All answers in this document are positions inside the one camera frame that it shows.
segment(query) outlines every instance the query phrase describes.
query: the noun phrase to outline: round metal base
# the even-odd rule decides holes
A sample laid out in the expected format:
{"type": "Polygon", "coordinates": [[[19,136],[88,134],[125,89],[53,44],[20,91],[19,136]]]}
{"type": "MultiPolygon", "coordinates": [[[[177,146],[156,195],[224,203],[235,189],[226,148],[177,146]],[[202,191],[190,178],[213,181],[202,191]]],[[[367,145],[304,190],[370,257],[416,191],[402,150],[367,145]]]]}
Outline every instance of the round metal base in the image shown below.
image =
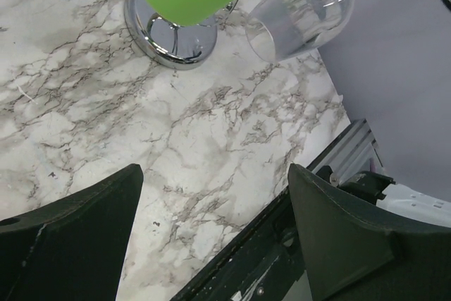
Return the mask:
{"type": "Polygon", "coordinates": [[[201,25],[183,27],[164,20],[145,0],[125,0],[125,22],[145,54],[176,70],[200,66],[218,37],[214,16],[201,25]]]}

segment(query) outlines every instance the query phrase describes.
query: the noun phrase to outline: wine glass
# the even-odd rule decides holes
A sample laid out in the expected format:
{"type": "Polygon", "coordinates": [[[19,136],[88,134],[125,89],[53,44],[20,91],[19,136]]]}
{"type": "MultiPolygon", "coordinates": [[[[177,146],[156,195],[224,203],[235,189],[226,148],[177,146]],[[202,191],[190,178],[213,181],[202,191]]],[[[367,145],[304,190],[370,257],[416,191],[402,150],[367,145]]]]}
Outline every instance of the wine glass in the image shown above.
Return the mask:
{"type": "Polygon", "coordinates": [[[279,62],[332,40],[353,7],[354,0],[263,0],[247,18],[247,40],[260,58],[279,62]]]}

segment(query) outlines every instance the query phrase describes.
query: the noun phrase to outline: marble countertop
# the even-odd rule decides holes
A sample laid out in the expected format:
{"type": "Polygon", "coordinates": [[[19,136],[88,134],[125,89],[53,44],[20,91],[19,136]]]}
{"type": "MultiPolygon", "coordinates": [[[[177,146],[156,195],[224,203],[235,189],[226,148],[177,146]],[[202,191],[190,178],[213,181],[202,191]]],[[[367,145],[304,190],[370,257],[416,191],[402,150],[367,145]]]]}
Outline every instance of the marble countertop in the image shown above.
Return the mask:
{"type": "Polygon", "coordinates": [[[124,0],[0,0],[0,219],[140,164],[118,300],[173,297],[349,120],[317,52],[259,60],[240,0],[201,67],[134,45],[124,0]]]}

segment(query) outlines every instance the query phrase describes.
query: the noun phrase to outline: screw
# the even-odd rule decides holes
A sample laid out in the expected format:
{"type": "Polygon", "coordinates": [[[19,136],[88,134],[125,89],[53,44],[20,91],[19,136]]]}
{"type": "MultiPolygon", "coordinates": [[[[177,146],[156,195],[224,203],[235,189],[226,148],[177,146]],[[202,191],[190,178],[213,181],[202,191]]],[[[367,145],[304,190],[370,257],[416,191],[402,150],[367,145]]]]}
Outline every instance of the screw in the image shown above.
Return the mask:
{"type": "Polygon", "coordinates": [[[340,183],[340,181],[338,180],[337,176],[334,173],[330,175],[329,181],[333,187],[338,187],[338,184],[340,183]]]}

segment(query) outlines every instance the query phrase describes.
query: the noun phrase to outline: black plastic part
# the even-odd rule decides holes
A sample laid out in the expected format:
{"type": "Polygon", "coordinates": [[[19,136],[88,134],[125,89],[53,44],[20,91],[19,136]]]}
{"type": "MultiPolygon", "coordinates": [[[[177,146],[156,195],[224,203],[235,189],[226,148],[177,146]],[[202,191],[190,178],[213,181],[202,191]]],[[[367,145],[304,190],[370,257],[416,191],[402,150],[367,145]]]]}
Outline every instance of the black plastic part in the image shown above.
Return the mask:
{"type": "Polygon", "coordinates": [[[383,200],[385,198],[382,191],[393,183],[395,183],[393,178],[388,176],[362,171],[352,176],[340,186],[340,189],[355,197],[359,197],[370,204],[376,204],[378,200],[383,200]]]}
{"type": "Polygon", "coordinates": [[[332,175],[333,171],[330,166],[323,166],[321,167],[318,172],[316,172],[316,175],[326,181],[327,183],[330,183],[330,176],[332,175]]]}
{"type": "Polygon", "coordinates": [[[231,242],[172,301],[229,301],[238,291],[250,295],[264,285],[261,301],[281,299],[304,272],[291,201],[285,191],[268,206],[267,213],[247,227],[243,242],[231,242]]]}
{"type": "Polygon", "coordinates": [[[447,300],[450,228],[375,207],[298,165],[288,182],[315,301],[447,300]]]}
{"type": "Polygon", "coordinates": [[[143,174],[107,179],[0,222],[0,300],[115,300],[143,174]]]}

